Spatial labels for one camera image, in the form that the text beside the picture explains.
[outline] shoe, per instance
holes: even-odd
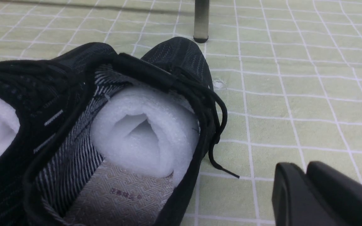
[[[1,139],[6,131],[11,137],[0,147],[0,225],[24,219],[24,172],[72,113],[83,109],[93,85],[84,73],[88,66],[113,54],[107,44],[89,43],[53,60],[0,62],[0,107],[17,122],[16,129],[5,125],[0,131]]]
[[[27,218],[40,226],[178,226],[206,153],[214,167],[238,177],[213,157],[213,147],[226,126],[227,109],[213,91],[207,62],[195,43],[177,37],[157,45],[142,60],[121,53],[104,63],[109,63],[103,66],[105,70],[95,72],[100,94],[96,92],[81,116],[55,136],[24,176]],[[100,72],[106,76],[99,77]],[[120,81],[177,95],[195,112],[199,140],[178,186],[171,186],[168,178],[149,178],[111,166],[93,146],[90,124],[107,101],[101,92],[107,86],[118,87]],[[109,91],[104,96],[113,94]],[[221,123],[216,103],[222,109]]]

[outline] black plastic object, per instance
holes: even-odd
[[[272,203],[276,226],[362,226],[362,185],[321,162],[278,163]]]
[[[307,177],[344,220],[362,226],[362,185],[321,162],[311,162]]]

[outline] metal table leg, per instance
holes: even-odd
[[[210,0],[195,0],[194,40],[205,43],[209,38]]]

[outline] black mesh upper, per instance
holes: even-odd
[[[164,41],[149,52],[141,60],[152,63],[162,69],[167,66],[181,67],[193,76],[196,76],[204,86],[213,90],[209,66],[199,46],[183,37],[175,37]]]
[[[112,54],[116,53],[107,44],[89,43],[53,59],[52,64],[43,62],[51,69],[46,74],[7,74],[6,70],[1,74],[0,70],[0,98],[16,110],[20,122],[19,133],[0,157],[0,225],[17,225],[24,216],[23,173],[35,153],[48,144],[83,96],[87,83],[83,73],[89,62]],[[23,61],[0,62],[0,69],[9,66],[33,69],[33,63],[37,69],[41,64],[28,62],[28,66]],[[70,69],[67,76],[73,84],[59,79],[57,74],[65,70],[56,63]],[[35,83],[35,76],[44,76],[45,83]],[[59,116],[52,117],[60,110],[63,112]]]

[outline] shoe insole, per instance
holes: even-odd
[[[64,220],[87,226],[149,226],[173,190],[172,175],[137,175],[104,160]]]

